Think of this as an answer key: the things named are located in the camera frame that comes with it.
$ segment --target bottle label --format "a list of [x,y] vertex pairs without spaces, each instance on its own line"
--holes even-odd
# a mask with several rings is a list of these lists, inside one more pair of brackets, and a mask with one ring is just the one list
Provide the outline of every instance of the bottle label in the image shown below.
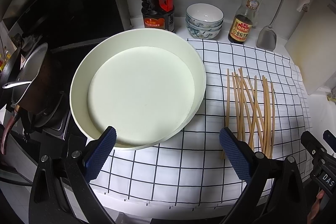
[[164,29],[165,28],[165,19],[164,18],[144,18],[143,19],[145,28],[156,28]]
[[239,42],[244,42],[247,38],[247,35],[251,27],[252,25],[246,24],[240,21],[238,18],[236,18],[234,24],[232,24],[230,30],[230,36]]
[[256,0],[248,0],[247,4],[246,4],[246,7],[250,8],[252,10],[256,10],[257,7],[258,7],[258,5],[259,5],[258,1],[256,1]]

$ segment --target stack of bowls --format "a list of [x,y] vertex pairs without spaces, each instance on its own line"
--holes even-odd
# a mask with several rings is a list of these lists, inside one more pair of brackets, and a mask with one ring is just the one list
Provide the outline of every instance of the stack of bowls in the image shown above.
[[214,38],[221,31],[223,12],[210,4],[195,3],[187,8],[185,23],[192,37]]

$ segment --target pot handle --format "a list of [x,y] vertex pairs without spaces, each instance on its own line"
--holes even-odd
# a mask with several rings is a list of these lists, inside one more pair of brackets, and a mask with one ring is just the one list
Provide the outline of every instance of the pot handle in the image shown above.
[[14,126],[14,124],[16,124],[16,122],[19,120],[20,115],[18,113],[18,106],[15,108],[14,112],[13,112],[13,116],[10,117],[5,130],[3,131],[2,134],[2,140],[1,140],[1,154],[5,155],[6,154],[6,145],[7,145],[7,140],[9,137],[9,134],[12,131],[12,128]]

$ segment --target bowl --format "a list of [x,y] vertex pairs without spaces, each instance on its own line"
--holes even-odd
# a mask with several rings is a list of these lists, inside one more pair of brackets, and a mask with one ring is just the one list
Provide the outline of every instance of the bowl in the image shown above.
[[196,29],[197,27],[192,26],[191,24],[188,24],[187,19],[185,20],[186,27],[191,34],[193,38],[200,38],[200,39],[211,39],[214,38],[216,35],[219,34],[221,29],[215,30],[215,31],[201,31]]
[[199,31],[210,31],[210,32],[213,32],[213,31],[217,31],[219,29],[221,29],[222,27],[222,24],[220,24],[219,26],[217,27],[214,27],[214,28],[202,28],[202,27],[199,27],[199,26],[195,26],[194,24],[192,24],[191,22],[188,21],[187,17],[185,18],[185,24],[186,25],[189,25],[190,27],[196,29],[196,30],[199,30]]
[[223,22],[223,12],[207,3],[195,3],[186,10],[186,18],[192,25],[202,28],[215,28]]
[[168,140],[199,109],[206,74],[186,40],[160,29],[118,33],[92,49],[70,88],[75,123],[89,140],[107,126],[114,149],[137,150]]

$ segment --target glass bottle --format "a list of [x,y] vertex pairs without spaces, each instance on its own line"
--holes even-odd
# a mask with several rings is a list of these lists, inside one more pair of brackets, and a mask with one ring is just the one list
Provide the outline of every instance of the glass bottle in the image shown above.
[[227,37],[230,42],[239,44],[245,42],[260,2],[261,0],[241,0]]

